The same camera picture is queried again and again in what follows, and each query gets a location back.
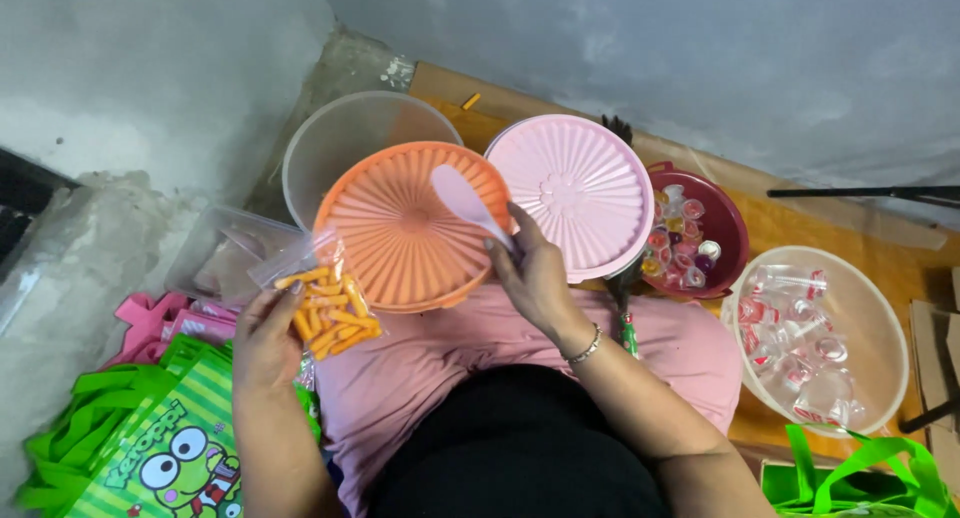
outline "plastic lid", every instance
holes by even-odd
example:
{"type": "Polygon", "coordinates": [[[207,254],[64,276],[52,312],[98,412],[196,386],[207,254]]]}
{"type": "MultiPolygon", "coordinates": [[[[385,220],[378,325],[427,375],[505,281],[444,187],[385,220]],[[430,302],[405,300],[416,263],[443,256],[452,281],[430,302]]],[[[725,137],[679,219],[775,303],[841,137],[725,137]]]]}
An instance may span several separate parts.
{"type": "Polygon", "coordinates": [[[487,149],[513,202],[557,244],[567,281],[614,273],[640,254],[653,188],[633,149],[578,116],[548,114],[503,131],[487,149]]]}
{"type": "Polygon", "coordinates": [[[421,141],[380,151],[350,168],[323,198],[315,229],[328,222],[336,228],[374,310],[448,308],[491,274],[483,247],[489,234],[450,212],[430,183],[442,164],[457,169],[496,223],[510,231],[507,184],[483,156],[452,143],[421,141]]]}

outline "person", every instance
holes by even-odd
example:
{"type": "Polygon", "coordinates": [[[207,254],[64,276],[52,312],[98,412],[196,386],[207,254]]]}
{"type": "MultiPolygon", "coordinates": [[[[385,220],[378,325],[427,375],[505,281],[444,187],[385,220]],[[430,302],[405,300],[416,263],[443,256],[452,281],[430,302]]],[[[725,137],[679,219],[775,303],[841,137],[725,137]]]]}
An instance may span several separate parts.
{"type": "Polygon", "coordinates": [[[290,384],[304,287],[246,308],[233,364],[246,517],[776,516],[724,435],[740,385],[726,329],[693,303],[634,299],[637,360],[602,331],[603,295],[569,289],[560,249],[510,213],[522,258],[485,241],[502,287],[382,314],[389,334],[318,363],[339,498],[290,384]]]}

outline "white plastic spoon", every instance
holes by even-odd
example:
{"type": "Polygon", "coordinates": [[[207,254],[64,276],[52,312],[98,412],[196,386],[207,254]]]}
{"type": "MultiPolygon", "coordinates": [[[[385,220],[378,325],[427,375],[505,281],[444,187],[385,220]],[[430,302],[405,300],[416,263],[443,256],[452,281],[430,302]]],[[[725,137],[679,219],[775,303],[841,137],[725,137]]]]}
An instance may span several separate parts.
{"type": "Polygon", "coordinates": [[[465,222],[476,224],[496,237],[510,254],[517,254],[517,245],[507,232],[498,226],[487,206],[480,200],[474,187],[451,165],[438,165],[430,174],[430,183],[439,200],[450,212],[465,222]]]}

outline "woman's left hand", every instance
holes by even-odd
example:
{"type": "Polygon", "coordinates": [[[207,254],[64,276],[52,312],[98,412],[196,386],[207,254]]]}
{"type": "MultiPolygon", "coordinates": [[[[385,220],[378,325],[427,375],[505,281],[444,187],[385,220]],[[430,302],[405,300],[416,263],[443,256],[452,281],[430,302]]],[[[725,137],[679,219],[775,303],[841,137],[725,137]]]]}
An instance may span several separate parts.
{"type": "Polygon", "coordinates": [[[237,317],[234,391],[290,388],[304,352],[304,342],[290,323],[304,302],[305,290],[297,280],[283,291],[264,291],[237,317]]]}

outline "pink container lid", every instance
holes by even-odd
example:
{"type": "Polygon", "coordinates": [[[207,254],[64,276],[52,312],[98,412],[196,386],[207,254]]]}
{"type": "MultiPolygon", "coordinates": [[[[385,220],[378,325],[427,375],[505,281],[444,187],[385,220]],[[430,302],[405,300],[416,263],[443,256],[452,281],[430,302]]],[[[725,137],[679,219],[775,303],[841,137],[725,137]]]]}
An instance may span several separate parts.
{"type": "Polygon", "coordinates": [[[612,131],[546,114],[501,132],[486,158],[513,202],[559,246],[570,284],[616,273],[641,253],[653,225],[653,187],[634,150],[612,131]]]}

